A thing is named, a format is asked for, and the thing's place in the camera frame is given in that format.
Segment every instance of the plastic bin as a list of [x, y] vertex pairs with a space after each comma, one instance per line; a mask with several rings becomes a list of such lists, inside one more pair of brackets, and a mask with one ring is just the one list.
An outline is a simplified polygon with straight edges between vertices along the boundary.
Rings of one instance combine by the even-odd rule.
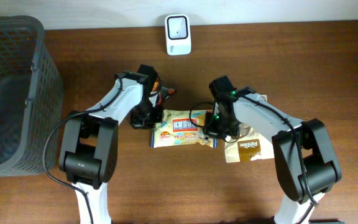
[[[63, 82], [30, 16], [0, 17], [0, 176], [43, 172], [42, 152], [59, 122]], [[56, 163], [58, 134], [47, 154]]]

